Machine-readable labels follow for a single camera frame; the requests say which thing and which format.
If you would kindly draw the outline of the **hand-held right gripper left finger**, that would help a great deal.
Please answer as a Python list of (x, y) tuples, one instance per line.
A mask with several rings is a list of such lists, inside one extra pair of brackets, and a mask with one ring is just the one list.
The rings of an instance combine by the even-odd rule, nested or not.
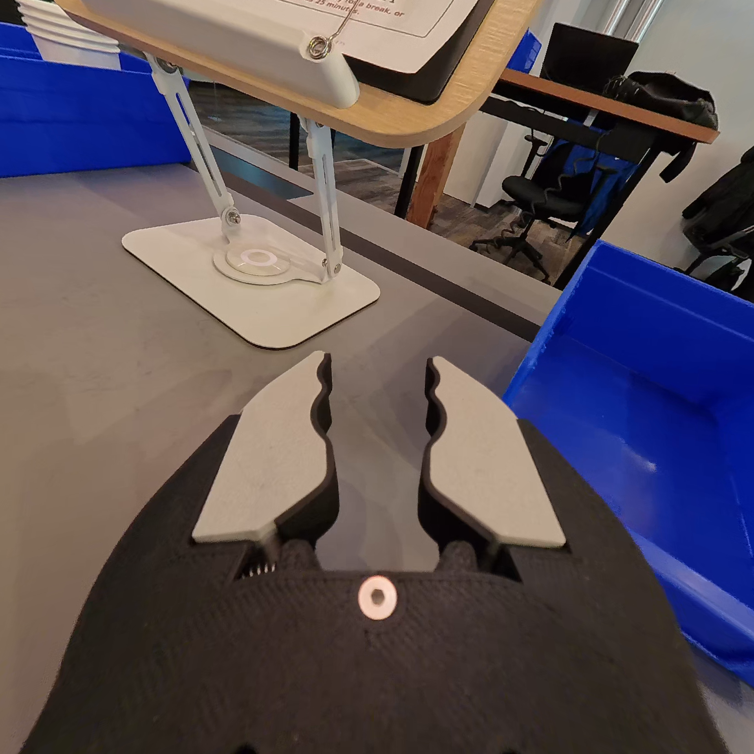
[(327, 435), (332, 389), (332, 357), (315, 351), (250, 400), (194, 526), (194, 542), (316, 546), (339, 514)]

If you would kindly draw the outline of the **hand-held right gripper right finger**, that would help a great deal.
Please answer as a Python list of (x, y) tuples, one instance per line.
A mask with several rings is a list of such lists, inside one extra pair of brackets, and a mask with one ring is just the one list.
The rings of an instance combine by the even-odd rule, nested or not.
[(507, 546), (558, 550), (566, 536), (514, 412), (444, 357), (426, 364), (428, 444), (419, 522), (442, 553), (452, 542), (495, 560)]

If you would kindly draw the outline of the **wooden book stand white base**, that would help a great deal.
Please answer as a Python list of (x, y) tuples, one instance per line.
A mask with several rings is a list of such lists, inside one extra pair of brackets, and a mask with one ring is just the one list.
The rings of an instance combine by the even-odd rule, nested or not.
[[(295, 347), (379, 300), (343, 265), (330, 131), (373, 145), (423, 146), (465, 126), (492, 93), (537, 2), (494, 2), (439, 102), (361, 85), (341, 51), (311, 55), (314, 21), (271, 14), (271, 2), (60, 2), (73, 21), (146, 54), (219, 217), (141, 229), (124, 248), (246, 342)], [(324, 250), (234, 205), (179, 69), (297, 115), (315, 171)]]

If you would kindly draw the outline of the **large blue plastic bin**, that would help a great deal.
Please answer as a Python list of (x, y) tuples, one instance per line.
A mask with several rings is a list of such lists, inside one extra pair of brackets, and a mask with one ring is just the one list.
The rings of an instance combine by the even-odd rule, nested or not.
[(624, 524), (692, 646), (752, 685), (752, 303), (598, 241), (503, 400)]

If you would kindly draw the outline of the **black office chair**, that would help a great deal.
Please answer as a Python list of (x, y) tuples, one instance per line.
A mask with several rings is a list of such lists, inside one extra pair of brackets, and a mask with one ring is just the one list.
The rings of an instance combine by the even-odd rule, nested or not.
[(508, 249), (508, 264), (518, 255), (528, 259), (542, 274), (542, 281), (551, 277), (542, 263), (542, 253), (529, 242), (529, 232), (537, 221), (559, 220), (575, 223), (579, 229), (600, 192), (619, 174), (617, 160), (597, 150), (558, 139), (544, 153), (531, 177), (510, 176), (502, 182), (515, 207), (521, 212), (523, 229), (519, 234), (498, 234), (493, 238), (473, 240), (472, 251), (486, 253)]

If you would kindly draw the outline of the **blue jacket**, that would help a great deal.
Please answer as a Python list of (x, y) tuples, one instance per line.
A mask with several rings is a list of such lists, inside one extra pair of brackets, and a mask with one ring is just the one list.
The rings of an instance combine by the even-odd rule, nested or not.
[(555, 141), (540, 165), (547, 175), (548, 196), (558, 196), (582, 206), (570, 237), (585, 236), (617, 198), (637, 165), (563, 140)]

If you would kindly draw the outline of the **black jacket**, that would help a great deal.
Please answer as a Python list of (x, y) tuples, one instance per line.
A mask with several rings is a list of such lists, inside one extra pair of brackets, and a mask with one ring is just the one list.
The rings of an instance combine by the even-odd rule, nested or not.
[(683, 234), (697, 253), (683, 270), (692, 276), (704, 262), (728, 261), (700, 281), (752, 302), (753, 149), (683, 211)]

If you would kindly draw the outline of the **blue plastic bin with cups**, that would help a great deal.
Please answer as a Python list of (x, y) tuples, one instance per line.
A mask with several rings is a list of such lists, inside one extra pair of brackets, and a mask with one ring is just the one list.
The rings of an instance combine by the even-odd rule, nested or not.
[(1, 177), (187, 164), (189, 150), (149, 64), (48, 62), (25, 27), (1, 24)]

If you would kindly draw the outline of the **black bag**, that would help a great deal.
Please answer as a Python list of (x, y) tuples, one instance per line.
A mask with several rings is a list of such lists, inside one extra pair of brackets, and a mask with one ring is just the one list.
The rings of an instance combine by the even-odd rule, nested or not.
[(608, 80), (602, 95), (718, 131), (719, 118), (709, 91), (669, 72), (634, 71)]

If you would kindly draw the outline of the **black monitor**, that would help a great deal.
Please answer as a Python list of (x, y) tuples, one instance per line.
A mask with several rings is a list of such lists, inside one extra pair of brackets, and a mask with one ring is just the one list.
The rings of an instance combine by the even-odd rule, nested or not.
[(639, 44), (577, 26), (555, 23), (539, 77), (602, 95), (625, 75)]

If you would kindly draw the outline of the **printed white paper sheet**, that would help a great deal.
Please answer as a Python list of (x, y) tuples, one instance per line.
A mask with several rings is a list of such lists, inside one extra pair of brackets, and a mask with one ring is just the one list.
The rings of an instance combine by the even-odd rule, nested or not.
[(473, 1), (275, 1), (285, 23), (330, 39), (334, 51), (416, 73), (456, 33)]

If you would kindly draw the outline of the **stack of white cups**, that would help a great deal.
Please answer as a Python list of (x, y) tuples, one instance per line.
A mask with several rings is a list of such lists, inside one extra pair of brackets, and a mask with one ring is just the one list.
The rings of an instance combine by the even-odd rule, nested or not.
[(103, 70), (121, 70), (116, 40), (73, 19), (55, 2), (16, 1), (42, 59)]

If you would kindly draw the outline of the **wooden table black frame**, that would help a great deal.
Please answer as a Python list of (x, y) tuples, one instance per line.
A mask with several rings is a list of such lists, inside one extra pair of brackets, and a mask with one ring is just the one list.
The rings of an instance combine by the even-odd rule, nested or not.
[(481, 111), (547, 134), (553, 137), (553, 143), (562, 139), (637, 165), (636, 172), (553, 283), (559, 290), (564, 290), (575, 276), (657, 156), (662, 152), (674, 156), (661, 172), (663, 181), (669, 183), (683, 172), (697, 144), (711, 144), (719, 135), (719, 131), (509, 69), (503, 72)]

